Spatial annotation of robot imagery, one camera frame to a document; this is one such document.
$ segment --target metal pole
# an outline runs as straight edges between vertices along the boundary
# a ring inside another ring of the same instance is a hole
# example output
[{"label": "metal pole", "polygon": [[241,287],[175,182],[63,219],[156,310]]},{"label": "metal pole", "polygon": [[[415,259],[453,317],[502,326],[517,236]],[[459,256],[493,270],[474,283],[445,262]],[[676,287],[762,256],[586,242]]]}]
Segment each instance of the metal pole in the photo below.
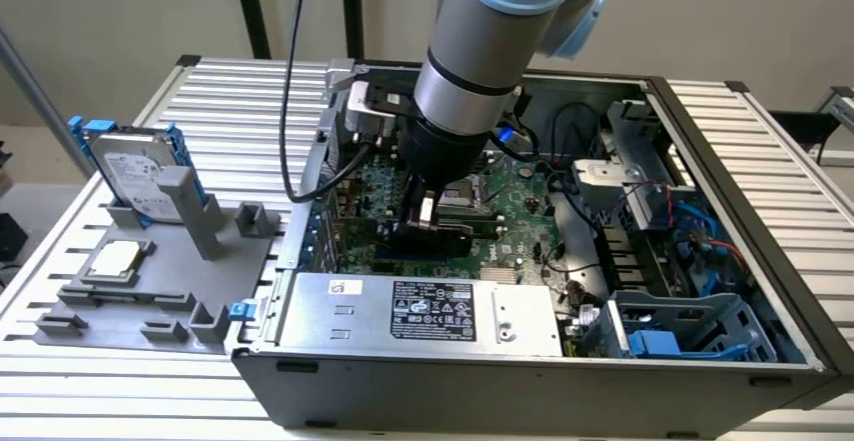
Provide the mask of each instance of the metal pole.
[{"label": "metal pole", "polygon": [[273,59],[262,1],[241,0],[241,8],[243,9],[246,32],[250,35],[250,44],[253,45],[253,56],[255,56],[255,59]]},{"label": "metal pole", "polygon": [[12,79],[15,79],[18,87],[24,92],[24,96],[27,96],[30,104],[32,104],[32,107],[36,109],[44,124],[54,133],[59,144],[63,146],[71,160],[75,162],[78,169],[84,175],[91,176],[95,171],[92,162],[86,157],[86,154],[83,154],[83,151],[80,151],[80,147],[68,132],[66,119],[59,114],[56,106],[54,106],[47,93],[39,85],[39,81],[36,81],[36,77],[32,75],[32,72],[27,67],[27,63],[24,63],[24,60],[18,54],[3,26],[0,26],[0,61],[12,75]]},{"label": "metal pole", "polygon": [[365,59],[365,33],[362,26],[362,0],[345,2],[345,33],[347,35],[347,57]]}]

